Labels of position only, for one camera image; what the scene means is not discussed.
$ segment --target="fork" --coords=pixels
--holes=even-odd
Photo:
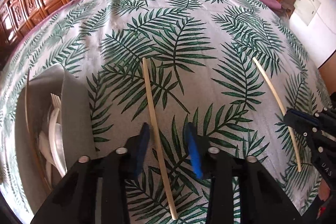
[[[57,117],[57,123],[61,124],[61,99],[59,96],[50,93],[51,95],[51,101],[52,101],[52,105],[55,108],[59,108],[59,115]]]

